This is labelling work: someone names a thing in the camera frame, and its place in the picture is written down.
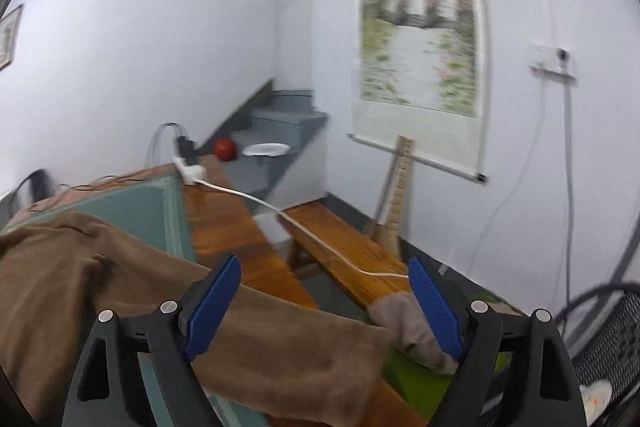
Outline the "brown fleece garment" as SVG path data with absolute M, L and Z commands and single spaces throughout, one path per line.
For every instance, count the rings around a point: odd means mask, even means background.
M 32 419 L 62 421 L 100 313 L 176 319 L 207 273 L 78 211 L 3 234 L 1 366 Z M 424 416 L 383 381 L 393 342 L 384 327 L 241 286 L 193 369 L 206 391 L 277 418 L 422 426 Z

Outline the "green table mat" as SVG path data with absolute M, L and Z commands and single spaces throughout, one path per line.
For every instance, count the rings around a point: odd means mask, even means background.
M 29 217 L 6 225 L 2 234 L 39 222 L 46 222 L 66 210 L 78 210 L 111 223 L 140 241 L 175 257 L 197 262 L 191 231 L 183 207 L 182 183 L 178 174 L 164 174 L 113 188 L 79 202 L 32 213 Z M 160 388 L 153 380 L 152 364 L 141 361 L 145 384 L 150 385 L 150 399 L 159 426 L 170 426 L 166 407 L 160 404 Z M 207 392 L 207 398 L 224 426 L 269 426 L 262 413 Z

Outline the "wooden bench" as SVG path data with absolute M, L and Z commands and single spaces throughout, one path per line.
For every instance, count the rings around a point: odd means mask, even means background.
M 410 291 L 404 262 L 320 202 L 285 210 L 279 221 L 292 236 L 286 262 L 298 277 L 323 272 L 361 309 Z

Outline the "wooden ruler stick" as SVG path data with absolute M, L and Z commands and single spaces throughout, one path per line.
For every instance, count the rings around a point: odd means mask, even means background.
M 413 166 L 413 147 L 413 140 L 398 135 L 375 215 L 363 229 L 365 236 L 397 259 L 401 258 L 398 228 Z

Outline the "black metal chair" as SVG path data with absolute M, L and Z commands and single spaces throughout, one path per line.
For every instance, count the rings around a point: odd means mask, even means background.
M 29 173 L 17 187 L 1 196 L 0 225 L 4 227 L 17 214 L 18 210 L 40 200 L 47 199 L 55 193 L 52 176 L 46 169 L 37 169 Z

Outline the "white power strip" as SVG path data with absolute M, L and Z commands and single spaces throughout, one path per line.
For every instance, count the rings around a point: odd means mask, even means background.
M 199 184 L 201 181 L 206 180 L 206 169 L 200 164 L 188 165 L 186 160 L 179 156 L 172 158 L 174 166 L 178 170 L 182 181 L 186 185 Z

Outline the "black power adapter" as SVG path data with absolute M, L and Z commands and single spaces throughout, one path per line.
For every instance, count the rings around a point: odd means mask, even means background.
M 179 135 L 176 139 L 176 147 L 178 156 L 186 165 L 198 165 L 198 154 L 196 153 L 195 143 L 192 140 L 185 135 Z

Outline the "red ball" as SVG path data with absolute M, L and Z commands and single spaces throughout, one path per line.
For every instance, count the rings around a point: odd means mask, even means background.
M 234 161 L 238 157 L 238 148 L 235 142 L 226 136 L 217 139 L 213 145 L 214 155 L 222 162 Z

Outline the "white plate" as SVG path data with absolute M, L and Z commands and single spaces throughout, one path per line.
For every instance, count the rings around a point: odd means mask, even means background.
M 242 154 L 246 157 L 280 157 L 288 155 L 291 147 L 285 143 L 265 142 L 246 146 Z

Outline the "hanging scroll painting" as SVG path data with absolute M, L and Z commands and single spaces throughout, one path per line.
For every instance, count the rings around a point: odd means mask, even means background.
M 485 180 L 489 42 L 485 0 L 354 0 L 350 137 Z

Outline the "framed landscape picture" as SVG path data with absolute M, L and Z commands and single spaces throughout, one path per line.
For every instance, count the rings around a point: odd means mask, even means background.
M 5 69 L 13 62 L 18 28 L 20 28 L 24 5 L 6 13 L 0 23 L 0 69 Z

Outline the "wall socket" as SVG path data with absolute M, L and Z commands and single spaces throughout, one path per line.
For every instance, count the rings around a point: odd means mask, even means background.
M 572 81 L 576 78 L 574 55 L 557 46 L 532 43 L 528 66 L 533 72 L 554 79 Z

